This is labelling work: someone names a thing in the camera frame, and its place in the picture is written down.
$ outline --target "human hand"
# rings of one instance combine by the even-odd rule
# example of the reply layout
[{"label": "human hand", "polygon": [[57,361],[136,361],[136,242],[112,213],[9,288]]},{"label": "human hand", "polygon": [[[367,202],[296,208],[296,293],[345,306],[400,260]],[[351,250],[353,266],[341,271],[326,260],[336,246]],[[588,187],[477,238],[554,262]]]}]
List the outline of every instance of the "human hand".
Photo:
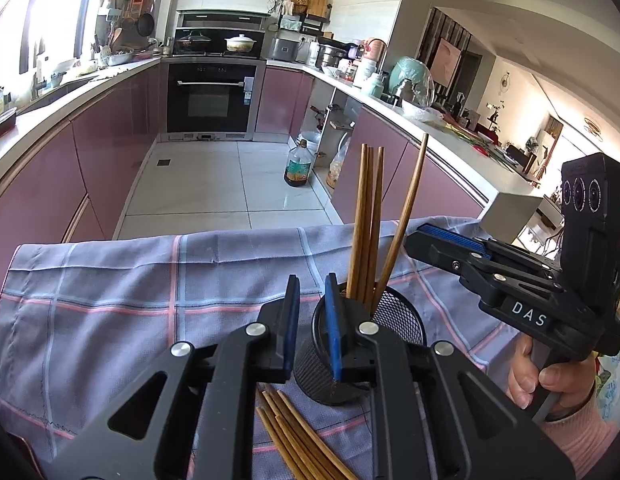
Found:
[{"label": "human hand", "polygon": [[539,373],[530,360],[532,338],[521,334],[517,340],[515,355],[508,375],[507,396],[522,410],[532,402],[536,387],[541,384],[550,392],[563,395],[552,408],[551,413],[570,410],[584,404],[590,397],[596,375],[594,355],[585,361],[551,365]]}]

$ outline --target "camera lens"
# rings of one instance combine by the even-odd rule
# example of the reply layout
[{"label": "camera lens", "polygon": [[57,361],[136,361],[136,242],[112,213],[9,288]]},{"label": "camera lens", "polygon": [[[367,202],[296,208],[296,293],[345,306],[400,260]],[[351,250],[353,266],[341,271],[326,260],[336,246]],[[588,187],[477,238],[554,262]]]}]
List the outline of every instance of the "camera lens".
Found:
[{"label": "camera lens", "polygon": [[601,206],[601,188],[597,180],[593,180],[590,183],[588,202],[590,203],[590,210],[596,213],[599,210],[599,206]]},{"label": "camera lens", "polygon": [[564,204],[569,204],[572,199],[572,189],[570,188],[570,182],[567,180],[564,182]]},{"label": "camera lens", "polygon": [[586,189],[583,180],[578,178],[574,181],[574,208],[577,211],[583,211],[583,205],[586,200]]}]

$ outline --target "oven door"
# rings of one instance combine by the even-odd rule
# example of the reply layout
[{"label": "oven door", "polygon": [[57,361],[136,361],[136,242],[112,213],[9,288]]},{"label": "oven door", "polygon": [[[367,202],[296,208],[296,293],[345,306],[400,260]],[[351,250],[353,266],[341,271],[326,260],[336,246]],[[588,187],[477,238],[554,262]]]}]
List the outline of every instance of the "oven door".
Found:
[{"label": "oven door", "polygon": [[172,63],[168,133],[247,132],[256,67]]}]

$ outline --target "white tile floor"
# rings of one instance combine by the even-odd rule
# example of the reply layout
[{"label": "white tile floor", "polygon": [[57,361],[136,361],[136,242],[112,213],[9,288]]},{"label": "white tile floor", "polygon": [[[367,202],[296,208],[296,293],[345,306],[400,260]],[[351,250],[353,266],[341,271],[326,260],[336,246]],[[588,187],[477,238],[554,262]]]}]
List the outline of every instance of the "white tile floor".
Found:
[{"label": "white tile floor", "polygon": [[[330,225],[309,184],[283,181],[288,150],[271,142],[158,143],[119,239]],[[158,166],[161,159],[170,164]]]}]

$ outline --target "black mesh cup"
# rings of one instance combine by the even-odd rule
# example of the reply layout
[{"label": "black mesh cup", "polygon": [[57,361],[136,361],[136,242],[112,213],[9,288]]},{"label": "black mesh cup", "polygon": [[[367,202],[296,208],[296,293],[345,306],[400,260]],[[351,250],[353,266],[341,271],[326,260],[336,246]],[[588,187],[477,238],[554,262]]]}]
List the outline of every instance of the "black mesh cup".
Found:
[{"label": "black mesh cup", "polygon": [[[344,296],[345,284],[340,285],[340,290]],[[386,287],[372,320],[394,330],[407,343],[426,345],[426,332],[421,316],[410,301],[389,286]],[[303,341],[296,352],[296,384],[308,397],[325,406],[338,406],[365,395],[368,391],[367,383],[351,384],[333,380],[327,349],[325,301],[321,298],[312,314],[311,336]]]}]

